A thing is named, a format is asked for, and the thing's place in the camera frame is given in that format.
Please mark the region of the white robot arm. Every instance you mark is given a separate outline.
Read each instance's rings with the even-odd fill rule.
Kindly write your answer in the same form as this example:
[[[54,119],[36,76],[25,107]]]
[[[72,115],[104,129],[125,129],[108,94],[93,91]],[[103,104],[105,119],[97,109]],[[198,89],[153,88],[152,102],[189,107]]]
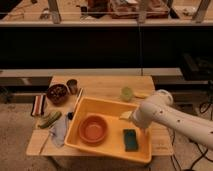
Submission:
[[[213,150],[213,121],[181,112],[172,107],[173,102],[171,93],[160,89],[142,100],[135,110],[123,112],[120,119],[142,130],[154,121]]]

